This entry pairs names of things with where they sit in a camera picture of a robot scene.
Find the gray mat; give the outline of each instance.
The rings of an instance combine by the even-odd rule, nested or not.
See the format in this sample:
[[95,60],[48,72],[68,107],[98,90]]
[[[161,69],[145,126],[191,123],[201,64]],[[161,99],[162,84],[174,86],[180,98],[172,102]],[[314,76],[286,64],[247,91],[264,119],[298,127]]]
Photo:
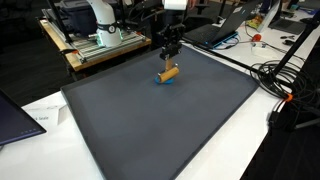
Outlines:
[[305,2],[298,2],[298,5],[309,9],[320,9],[319,0],[306,0]]
[[157,85],[159,53],[62,88],[107,179],[175,178],[257,88],[248,75],[185,47],[174,57],[175,82]]

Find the laptop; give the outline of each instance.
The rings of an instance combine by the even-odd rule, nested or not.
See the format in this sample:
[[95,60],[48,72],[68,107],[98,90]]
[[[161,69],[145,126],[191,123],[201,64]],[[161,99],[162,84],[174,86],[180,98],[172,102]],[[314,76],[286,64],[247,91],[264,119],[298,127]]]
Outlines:
[[0,109],[0,147],[46,132],[1,90]]
[[204,45],[207,48],[214,48],[217,44],[237,34],[236,30],[255,9],[257,4],[258,1],[251,0],[235,8],[221,27],[207,24],[185,33],[182,39],[186,42]]
[[271,23],[269,25],[269,28],[299,35],[306,28],[306,24],[302,22],[287,20],[287,19],[278,19],[277,21]]

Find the desk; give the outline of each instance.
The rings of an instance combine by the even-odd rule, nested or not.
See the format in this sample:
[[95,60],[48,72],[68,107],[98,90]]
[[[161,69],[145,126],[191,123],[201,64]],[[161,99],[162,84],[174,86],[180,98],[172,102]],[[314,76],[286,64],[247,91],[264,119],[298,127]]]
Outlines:
[[[266,31],[265,36],[273,33],[272,31],[275,30]],[[318,28],[306,41],[309,44],[303,47],[305,51],[311,51],[319,35]],[[257,57],[246,53],[250,50],[250,44],[241,46],[230,49],[233,53],[231,56],[239,57],[240,61],[248,65],[255,63]],[[248,73],[225,60],[215,59]],[[239,179],[268,132],[268,114],[277,102],[279,99],[259,88],[209,140],[177,179]],[[23,108],[65,104],[58,92]],[[47,129],[47,134],[5,146],[0,152],[0,179],[103,179],[72,115],[68,112],[65,115],[66,118],[58,126]]]
[[[292,18],[290,20],[298,21],[301,18],[310,17],[310,15],[308,15],[302,11],[296,11],[295,14],[296,14],[296,17]],[[238,28],[237,31],[239,33],[240,42],[250,41],[251,38],[246,34],[244,23]],[[267,28],[264,32],[259,33],[255,29],[252,29],[250,27],[247,27],[247,31],[252,36],[255,34],[261,34],[262,41],[265,41],[266,43],[273,45],[277,48],[280,48],[280,49],[283,49],[286,51],[288,51],[290,49],[290,46],[284,45],[282,43],[284,40],[280,39],[281,36],[291,36],[292,34],[290,34],[290,33],[282,32],[282,31],[278,31],[278,30],[270,29],[270,28]],[[302,46],[295,53],[295,55],[302,57],[304,59],[307,59],[313,46],[315,45],[315,43],[318,40],[319,35],[320,35],[320,28],[317,28],[306,39],[306,41],[302,44]],[[224,56],[230,57],[230,58],[232,58],[236,61],[239,61],[245,65],[248,65],[248,66],[252,66],[255,63],[264,63],[268,60],[271,60],[271,59],[266,59],[263,57],[252,55],[251,54],[251,47],[252,46],[250,43],[239,43],[235,47],[230,48],[228,50],[215,50],[215,52],[218,52]],[[281,53],[276,50],[274,50],[274,52],[278,55],[278,57],[279,57],[278,60],[281,60],[282,57],[284,56],[284,53]],[[226,60],[222,60],[222,59],[216,58],[214,56],[212,56],[212,57],[215,58],[216,60],[219,60],[222,63],[227,64],[228,66],[231,66],[236,69],[239,68],[239,66],[237,66],[233,63],[227,62]],[[296,58],[296,57],[292,57],[289,62],[291,62],[295,65],[298,65],[299,67],[301,67],[303,65],[303,61],[300,60],[299,58]]]
[[[58,33],[54,30],[54,28],[52,28],[52,26],[49,24],[49,22],[47,20],[40,20],[39,24],[40,24],[41,28],[43,29],[43,31],[49,35],[49,37],[52,39],[54,44],[58,47],[59,51],[63,50],[63,49],[69,49],[70,48],[67,45],[67,43],[65,43],[60,38]],[[100,58],[98,58],[96,60],[93,60],[93,61],[84,62],[84,63],[81,63],[80,59],[76,55],[74,55],[72,53],[66,54],[65,55],[65,59],[66,59],[67,63],[71,66],[72,70],[75,71],[75,72],[78,72],[80,70],[89,68],[89,67],[91,67],[93,65],[99,64],[99,63],[107,61],[107,60],[110,60],[110,59],[115,58],[117,56],[120,56],[120,55],[126,54],[128,52],[137,50],[139,48],[148,46],[150,44],[151,44],[151,40],[149,38],[146,38],[145,41],[141,41],[138,44],[135,44],[133,46],[129,46],[129,47],[126,47],[126,48],[122,48],[122,49],[119,49],[119,50],[116,50],[116,51],[114,51],[114,52],[112,52],[112,53],[110,53],[110,54],[108,54],[106,56],[100,57]]]

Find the red object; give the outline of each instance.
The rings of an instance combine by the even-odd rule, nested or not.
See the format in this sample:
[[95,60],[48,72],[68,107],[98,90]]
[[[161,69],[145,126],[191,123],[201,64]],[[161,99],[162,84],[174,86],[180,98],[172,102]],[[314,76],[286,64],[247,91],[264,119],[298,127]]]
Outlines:
[[292,94],[287,94],[287,95],[288,95],[288,97],[287,97],[287,99],[285,99],[285,101],[286,101],[286,102],[292,101],[293,95],[292,95]]
[[71,53],[72,53],[72,54],[78,54],[79,51],[78,51],[78,50],[75,50],[75,51],[72,51]]
[[252,37],[252,42],[257,42],[261,40],[261,35],[260,34],[256,34]]

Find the chair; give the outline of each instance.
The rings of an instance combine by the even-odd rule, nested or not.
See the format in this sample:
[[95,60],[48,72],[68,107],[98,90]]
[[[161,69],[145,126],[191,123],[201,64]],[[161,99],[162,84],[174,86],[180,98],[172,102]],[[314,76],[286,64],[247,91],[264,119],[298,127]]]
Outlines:
[[6,44],[4,42],[11,40],[3,37],[2,33],[4,33],[5,30],[17,31],[19,33],[27,32],[30,34],[30,30],[26,25],[26,18],[32,10],[32,1],[33,0],[0,0],[0,36],[3,40],[0,43],[0,54],[3,53],[3,46]]
[[214,23],[213,19],[202,15],[202,11],[207,7],[209,7],[209,5],[207,4],[207,1],[200,0],[199,4],[195,5],[195,8],[198,9],[196,15],[187,15],[187,12],[186,12],[186,17],[183,21],[183,24],[186,26],[186,29],[185,29],[186,32],[196,29],[198,27],[204,26],[206,24]]

